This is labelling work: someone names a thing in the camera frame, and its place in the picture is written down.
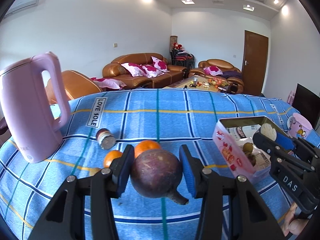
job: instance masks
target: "pink mug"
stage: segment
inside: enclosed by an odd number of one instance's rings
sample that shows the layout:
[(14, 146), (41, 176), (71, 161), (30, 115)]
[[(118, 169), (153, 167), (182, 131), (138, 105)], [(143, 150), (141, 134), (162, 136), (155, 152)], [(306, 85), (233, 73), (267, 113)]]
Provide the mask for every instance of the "pink mug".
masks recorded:
[(293, 113), (287, 121), (290, 136), (306, 138), (312, 131), (311, 123), (301, 114)]

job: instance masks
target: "leather armchair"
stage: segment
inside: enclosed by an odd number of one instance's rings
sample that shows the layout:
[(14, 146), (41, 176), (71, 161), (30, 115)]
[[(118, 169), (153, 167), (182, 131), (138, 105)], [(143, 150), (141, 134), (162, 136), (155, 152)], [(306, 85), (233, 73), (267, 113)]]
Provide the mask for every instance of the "leather armchair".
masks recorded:
[(168, 64), (168, 60), (157, 53), (128, 54), (117, 57), (106, 65), (102, 70), (102, 76), (121, 80), (127, 85), (124, 89), (135, 89), (138, 87), (163, 88), (183, 79), (187, 68), (182, 66), (168, 65), (167, 68), (169, 72), (165, 72), (163, 75), (155, 78), (142, 76), (133, 77), (129, 71), (121, 66), (123, 63), (135, 63), (139, 65), (151, 64), (153, 63), (151, 57), (156, 57)]
[[(191, 69), (189, 71), (189, 77), (192, 77), (194, 75), (199, 75), (205, 78), (212, 78), (212, 75), (207, 75), (204, 72), (204, 68), (205, 67), (209, 67), (209, 66), (217, 66), (218, 68), (221, 69), (222, 72), (225, 71), (237, 71), (239, 73), (241, 73), (241, 71), (236, 68), (235, 66), (233, 66), (231, 63), (222, 60), (222, 59), (208, 59), (208, 60), (204, 60), (204, 61), (200, 61), (198, 64), (198, 68), (194, 68)], [(234, 87), (237, 87), (236, 92), (234, 92), (235, 94), (241, 94), (243, 92), (244, 89), (244, 83), (241, 79), (236, 78), (236, 77), (229, 77), (228, 79), (226, 79), (227, 82), (231, 85), (234, 85)]]
[[(61, 72), (61, 75), (68, 100), (102, 92), (91, 79), (78, 71), (66, 70)], [(54, 95), (51, 79), (49, 79), (45, 87), (45, 92), (47, 93), (49, 104), (56, 104), (57, 99)]]

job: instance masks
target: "pink electric kettle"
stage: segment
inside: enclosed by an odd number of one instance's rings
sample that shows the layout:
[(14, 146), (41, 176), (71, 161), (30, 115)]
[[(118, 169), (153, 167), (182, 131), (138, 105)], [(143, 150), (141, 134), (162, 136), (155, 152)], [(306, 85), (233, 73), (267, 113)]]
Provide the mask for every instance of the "pink electric kettle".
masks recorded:
[[(61, 116), (54, 119), (42, 71), (51, 76)], [(38, 163), (62, 142), (59, 129), (70, 117), (60, 63), (52, 52), (18, 61), (0, 72), (0, 103), (12, 137), (26, 161)]]

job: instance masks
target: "coffee table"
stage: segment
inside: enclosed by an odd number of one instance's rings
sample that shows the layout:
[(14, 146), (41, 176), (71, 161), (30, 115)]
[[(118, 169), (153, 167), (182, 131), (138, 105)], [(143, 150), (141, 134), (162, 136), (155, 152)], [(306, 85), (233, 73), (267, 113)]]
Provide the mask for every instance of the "coffee table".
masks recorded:
[(200, 82), (208, 82), (207, 78), (201, 77), (201, 76), (197, 76), (194, 75), (192, 77), (183, 79), (181, 81), (175, 82), (167, 87), (164, 88), (184, 88), (185, 86), (187, 86), (187, 89), (198, 89), (198, 90), (207, 90), (207, 91), (212, 91), (212, 92), (226, 92), (226, 91), (222, 91), (218, 88), (215, 88), (214, 86), (210, 85), (209, 87), (204, 87), (204, 86), (198, 86), (198, 87), (190, 87), (190, 84), (193, 83), (193, 78), (196, 77), (198, 78), (198, 81)]

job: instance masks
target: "black screen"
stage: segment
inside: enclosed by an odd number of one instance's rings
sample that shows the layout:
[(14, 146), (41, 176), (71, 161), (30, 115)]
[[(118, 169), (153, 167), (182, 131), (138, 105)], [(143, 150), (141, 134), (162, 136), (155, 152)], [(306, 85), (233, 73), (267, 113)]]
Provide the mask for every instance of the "black screen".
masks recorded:
[(320, 116), (320, 97), (298, 84), (292, 106), (311, 123), (313, 129), (316, 128)]

